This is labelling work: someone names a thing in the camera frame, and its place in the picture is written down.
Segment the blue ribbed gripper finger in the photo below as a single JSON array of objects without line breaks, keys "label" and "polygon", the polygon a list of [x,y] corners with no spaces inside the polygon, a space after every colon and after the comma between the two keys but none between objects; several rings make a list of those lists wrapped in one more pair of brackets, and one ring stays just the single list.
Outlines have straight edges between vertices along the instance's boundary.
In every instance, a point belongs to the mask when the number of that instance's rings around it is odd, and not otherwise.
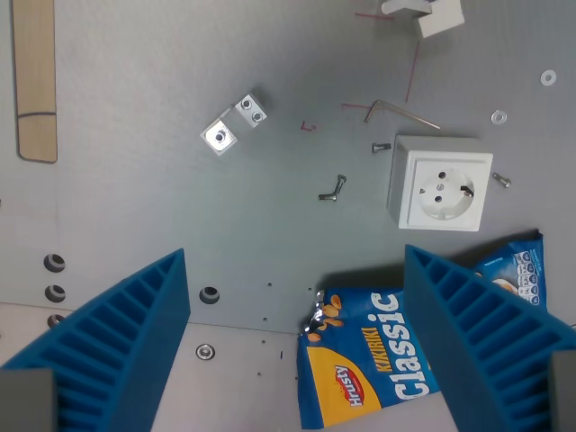
[{"label": "blue ribbed gripper finger", "polygon": [[473,271],[405,248],[404,309],[460,431],[550,431],[548,366],[575,332]]},{"label": "blue ribbed gripper finger", "polygon": [[87,302],[2,367],[54,373],[61,431],[149,431],[190,313],[178,249]]}]

